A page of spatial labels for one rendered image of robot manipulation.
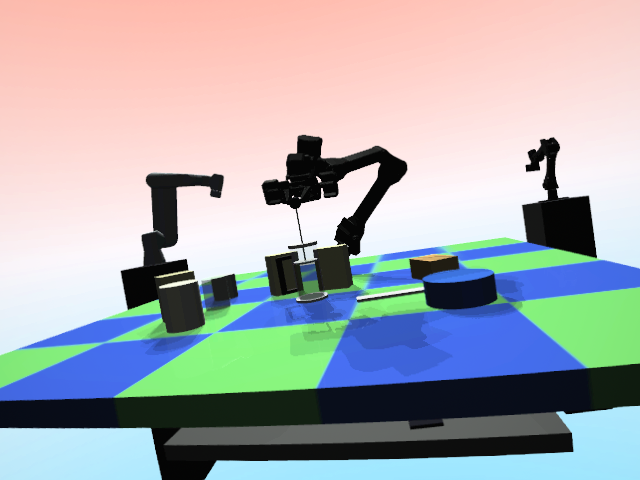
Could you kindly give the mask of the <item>brown box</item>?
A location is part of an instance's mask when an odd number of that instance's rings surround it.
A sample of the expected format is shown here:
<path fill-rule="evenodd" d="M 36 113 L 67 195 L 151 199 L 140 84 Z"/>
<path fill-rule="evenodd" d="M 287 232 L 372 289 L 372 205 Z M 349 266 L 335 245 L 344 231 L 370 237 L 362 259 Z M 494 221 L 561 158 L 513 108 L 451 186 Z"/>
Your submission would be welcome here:
<path fill-rule="evenodd" d="M 421 281 L 423 277 L 434 273 L 460 270 L 458 256 L 431 254 L 409 261 L 412 278 Z"/>

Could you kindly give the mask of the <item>white thin rod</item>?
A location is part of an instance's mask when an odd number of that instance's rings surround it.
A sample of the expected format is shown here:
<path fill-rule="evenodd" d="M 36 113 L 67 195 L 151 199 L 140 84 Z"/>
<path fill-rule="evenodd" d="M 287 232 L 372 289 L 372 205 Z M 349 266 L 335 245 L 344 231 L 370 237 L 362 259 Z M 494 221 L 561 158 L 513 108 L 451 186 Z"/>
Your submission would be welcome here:
<path fill-rule="evenodd" d="M 373 294 L 373 295 L 366 295 L 366 296 L 359 296 L 356 298 L 357 298 L 357 303 L 359 303 L 359 302 L 393 298 L 393 297 L 413 295 L 413 294 L 419 294 L 419 293 L 424 293 L 423 287 L 393 291 L 393 292 L 387 292 L 387 293 L 380 293 L 380 294 Z"/>

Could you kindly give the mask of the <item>white french press with black knob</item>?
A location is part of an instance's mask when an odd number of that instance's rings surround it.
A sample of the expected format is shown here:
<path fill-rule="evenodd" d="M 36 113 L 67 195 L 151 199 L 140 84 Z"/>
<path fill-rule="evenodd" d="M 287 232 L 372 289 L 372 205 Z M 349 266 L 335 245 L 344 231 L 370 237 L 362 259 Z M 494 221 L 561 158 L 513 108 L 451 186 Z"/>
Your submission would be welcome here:
<path fill-rule="evenodd" d="M 296 293 L 297 303 L 313 303 L 328 297 L 325 292 L 320 266 L 317 240 L 303 242 L 297 209 L 301 206 L 298 197 L 289 200 L 289 206 L 296 210 L 300 243 L 288 245 L 290 255 L 275 258 L 282 295 Z M 291 259 L 296 288 L 287 290 L 282 261 Z"/>

